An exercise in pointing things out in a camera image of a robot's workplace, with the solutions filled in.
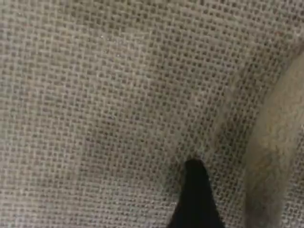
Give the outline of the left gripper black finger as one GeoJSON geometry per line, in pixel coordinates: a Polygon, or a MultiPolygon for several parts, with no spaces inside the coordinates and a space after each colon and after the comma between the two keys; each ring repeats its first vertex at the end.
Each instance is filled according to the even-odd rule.
{"type": "Polygon", "coordinates": [[[185,162],[185,177],[168,228],[223,228],[209,175],[200,159],[185,162]]]}

